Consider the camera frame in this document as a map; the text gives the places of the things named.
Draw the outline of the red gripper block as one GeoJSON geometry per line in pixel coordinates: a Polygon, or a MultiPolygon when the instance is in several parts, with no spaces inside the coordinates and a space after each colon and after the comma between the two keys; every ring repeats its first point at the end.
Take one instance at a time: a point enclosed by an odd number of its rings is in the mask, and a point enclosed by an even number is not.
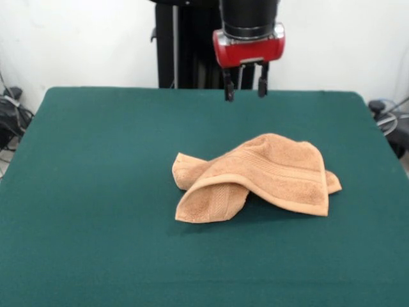
{"type": "MultiPolygon", "coordinates": [[[[240,41],[228,38],[221,29],[213,32],[213,48],[217,63],[222,69],[225,101],[234,101],[234,83],[229,68],[250,63],[270,62],[281,58],[285,46],[285,30],[282,23],[277,23],[273,34],[255,41],[240,41]]],[[[258,97],[268,94],[269,63],[261,64],[258,79],[258,97]]]]}

